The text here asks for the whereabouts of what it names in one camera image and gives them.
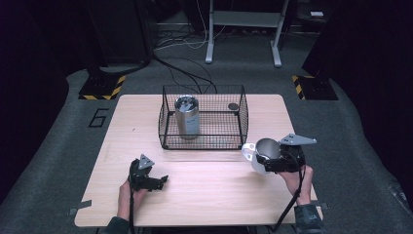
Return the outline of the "steel tumbler with lid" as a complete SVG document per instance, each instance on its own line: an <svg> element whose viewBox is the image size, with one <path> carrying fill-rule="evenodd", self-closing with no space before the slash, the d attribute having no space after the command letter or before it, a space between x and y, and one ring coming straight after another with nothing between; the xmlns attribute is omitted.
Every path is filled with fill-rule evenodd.
<svg viewBox="0 0 413 234"><path fill-rule="evenodd" d="M200 133L199 102L194 96L184 95L174 103L175 118L179 135L184 139L193 139Z"/></svg>

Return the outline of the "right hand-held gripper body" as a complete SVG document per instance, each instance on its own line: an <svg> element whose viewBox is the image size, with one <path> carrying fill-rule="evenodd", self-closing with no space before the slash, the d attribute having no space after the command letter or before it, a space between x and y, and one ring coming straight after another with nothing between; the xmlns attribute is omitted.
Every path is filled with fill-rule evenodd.
<svg viewBox="0 0 413 234"><path fill-rule="evenodd" d="M284 160L285 172L299 172L306 164L303 145L316 144L315 138L289 134L279 141L281 158Z"/></svg>

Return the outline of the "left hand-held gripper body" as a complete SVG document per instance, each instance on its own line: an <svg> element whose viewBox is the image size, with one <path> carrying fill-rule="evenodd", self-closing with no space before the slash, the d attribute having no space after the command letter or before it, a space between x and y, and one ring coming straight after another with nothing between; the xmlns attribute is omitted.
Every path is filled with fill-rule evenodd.
<svg viewBox="0 0 413 234"><path fill-rule="evenodd" d="M149 184L159 183L157 178L149 176L154 165L155 163L144 154L131 162L129 182L132 190L147 189Z"/></svg>

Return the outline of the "black cabinet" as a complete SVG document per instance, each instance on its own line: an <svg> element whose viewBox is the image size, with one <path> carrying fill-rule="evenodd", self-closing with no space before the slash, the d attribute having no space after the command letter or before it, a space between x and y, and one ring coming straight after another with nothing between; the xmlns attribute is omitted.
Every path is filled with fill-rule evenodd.
<svg viewBox="0 0 413 234"><path fill-rule="evenodd" d="M150 63L153 24L146 0L85 0L107 65Z"/></svg>

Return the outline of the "black wire basket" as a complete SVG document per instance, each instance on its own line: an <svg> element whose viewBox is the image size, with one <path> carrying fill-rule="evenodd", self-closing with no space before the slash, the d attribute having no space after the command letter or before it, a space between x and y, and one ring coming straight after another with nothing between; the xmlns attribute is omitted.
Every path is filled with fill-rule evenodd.
<svg viewBox="0 0 413 234"><path fill-rule="evenodd" d="M199 102L200 133L196 138L179 135L174 103L184 95ZM232 111L229 103L239 109ZM239 150L248 133L248 107L243 85L164 85L159 114L160 144L168 150Z"/></svg>

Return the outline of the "person's left hand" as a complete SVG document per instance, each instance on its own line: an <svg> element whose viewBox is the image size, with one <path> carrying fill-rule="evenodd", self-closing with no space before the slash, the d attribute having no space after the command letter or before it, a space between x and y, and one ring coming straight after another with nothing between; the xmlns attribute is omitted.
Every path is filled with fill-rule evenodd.
<svg viewBox="0 0 413 234"><path fill-rule="evenodd" d="M132 210L136 212L139 209L146 194L147 190L145 189L131 192L130 183L126 180L119 187L117 217L120 217L124 220L129 220L131 215L131 198L133 198Z"/></svg>

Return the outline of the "hazard striped stand base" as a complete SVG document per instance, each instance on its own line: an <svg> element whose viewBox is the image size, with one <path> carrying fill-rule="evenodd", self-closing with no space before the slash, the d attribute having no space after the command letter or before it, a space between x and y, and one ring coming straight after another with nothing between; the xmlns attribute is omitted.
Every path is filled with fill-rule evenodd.
<svg viewBox="0 0 413 234"><path fill-rule="evenodd" d="M115 99L120 93L125 80L125 76L109 76L104 77L99 81L89 77L81 88L78 99Z"/></svg>
<svg viewBox="0 0 413 234"><path fill-rule="evenodd" d="M292 76L295 91L303 100L337 100L338 97L328 81L313 76Z"/></svg>

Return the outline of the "steel mug with white handle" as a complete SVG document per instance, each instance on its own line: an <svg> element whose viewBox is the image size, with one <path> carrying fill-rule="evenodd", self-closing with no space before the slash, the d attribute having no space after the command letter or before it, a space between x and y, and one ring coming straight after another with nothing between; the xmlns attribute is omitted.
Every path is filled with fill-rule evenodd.
<svg viewBox="0 0 413 234"><path fill-rule="evenodd" d="M242 154L257 173L266 175L268 172L258 162L258 157L261 156L265 160L279 159L280 144L271 138L261 138L256 143L245 143L242 147Z"/></svg>

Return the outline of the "person's right hand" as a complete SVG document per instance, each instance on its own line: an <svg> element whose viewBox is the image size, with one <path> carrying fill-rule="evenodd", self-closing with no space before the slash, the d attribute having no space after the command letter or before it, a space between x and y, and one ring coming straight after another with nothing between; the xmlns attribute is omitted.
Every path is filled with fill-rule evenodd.
<svg viewBox="0 0 413 234"><path fill-rule="evenodd" d="M296 204L308 205L311 203L311 193L312 193L312 179L314 175L314 170L310 166L302 167L302 174L298 172L295 173L280 173L280 176L285 181L288 191L294 195L298 188L301 188L300 195L296 200Z"/></svg>

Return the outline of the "white metal stand frame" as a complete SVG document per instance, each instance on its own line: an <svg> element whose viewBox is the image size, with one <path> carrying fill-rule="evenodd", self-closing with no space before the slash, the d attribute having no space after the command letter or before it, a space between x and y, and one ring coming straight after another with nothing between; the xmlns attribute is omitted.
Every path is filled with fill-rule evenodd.
<svg viewBox="0 0 413 234"><path fill-rule="evenodd" d="M274 66L280 68L282 60L279 50L279 41L282 34L284 19L289 0L282 0L282 10L279 13L262 13L262 12L234 12L234 11L217 11L214 9L214 0L209 0L208 11L208 41L206 49L206 64L213 61L214 51L214 27L223 26L249 26L249 27L266 27L276 30L275 38L270 42Z"/></svg>

